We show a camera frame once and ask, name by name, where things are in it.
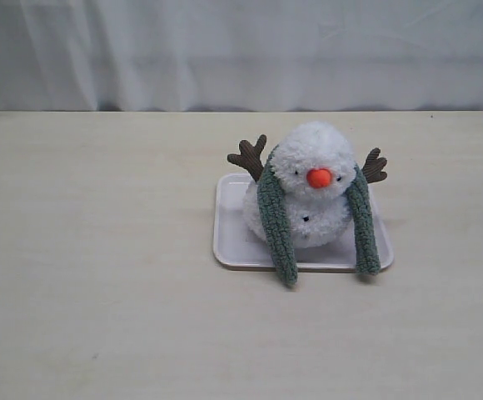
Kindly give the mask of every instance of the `light wooden surface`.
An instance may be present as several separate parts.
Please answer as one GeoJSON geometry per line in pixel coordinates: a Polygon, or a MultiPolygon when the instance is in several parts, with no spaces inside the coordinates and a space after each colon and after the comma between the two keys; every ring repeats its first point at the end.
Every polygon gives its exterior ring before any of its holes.
{"type": "Polygon", "coordinates": [[[483,398],[483,112],[0,112],[0,400],[328,398],[483,398]],[[212,256],[227,153],[312,119],[390,160],[375,284],[212,256]]]}

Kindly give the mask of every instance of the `stuffed toy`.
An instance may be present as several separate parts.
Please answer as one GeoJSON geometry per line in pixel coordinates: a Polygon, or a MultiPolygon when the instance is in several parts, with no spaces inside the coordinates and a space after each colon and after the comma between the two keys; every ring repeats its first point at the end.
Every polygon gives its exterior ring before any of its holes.
{"type": "Polygon", "coordinates": [[[296,248],[330,243],[354,223],[356,272],[377,275],[376,248],[368,183],[387,178],[387,163],[374,148],[362,169],[350,143],[327,122],[293,129],[272,149],[265,166],[261,152],[266,136],[253,147],[239,144],[240,154],[227,161],[252,176],[243,198],[247,226],[269,247],[278,277],[289,288],[297,282],[296,248]]]}

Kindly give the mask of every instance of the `white fluffy body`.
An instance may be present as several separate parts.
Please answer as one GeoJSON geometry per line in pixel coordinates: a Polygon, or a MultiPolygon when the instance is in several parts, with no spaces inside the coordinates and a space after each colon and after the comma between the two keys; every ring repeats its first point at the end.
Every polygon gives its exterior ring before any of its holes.
{"type": "MultiPolygon", "coordinates": [[[[270,163],[285,192],[294,247],[322,246],[340,237],[351,221],[345,190],[356,177],[354,152],[343,135],[326,122],[304,123],[279,143],[270,163]],[[321,168],[331,171],[332,181],[316,189],[306,175],[321,168]]],[[[243,199],[243,217],[265,241],[254,182],[243,199]]]]}

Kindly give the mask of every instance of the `orange pom-pom nose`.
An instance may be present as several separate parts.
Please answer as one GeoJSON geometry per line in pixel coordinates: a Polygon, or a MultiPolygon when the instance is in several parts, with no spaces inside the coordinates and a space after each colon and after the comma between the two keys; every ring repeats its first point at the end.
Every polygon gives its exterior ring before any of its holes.
{"type": "Polygon", "coordinates": [[[326,188],[332,182],[332,172],[328,169],[311,169],[306,175],[308,184],[314,189],[326,188]]]}

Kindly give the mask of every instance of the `brown antler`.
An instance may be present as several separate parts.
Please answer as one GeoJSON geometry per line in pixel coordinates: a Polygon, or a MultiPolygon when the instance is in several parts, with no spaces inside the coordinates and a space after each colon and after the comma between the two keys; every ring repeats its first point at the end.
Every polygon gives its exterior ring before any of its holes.
{"type": "Polygon", "coordinates": [[[266,135],[260,135],[254,146],[252,146],[247,140],[242,140],[239,144],[240,154],[229,154],[227,156],[227,161],[246,169],[255,182],[258,182],[261,172],[264,170],[264,166],[261,164],[260,155],[266,146],[266,141],[266,135]]]}
{"type": "Polygon", "coordinates": [[[367,183],[376,183],[388,178],[388,174],[384,171],[384,167],[387,165],[388,160],[384,157],[378,157],[381,154],[381,150],[375,147],[371,150],[366,158],[366,163],[361,171],[366,176],[367,183]]]}

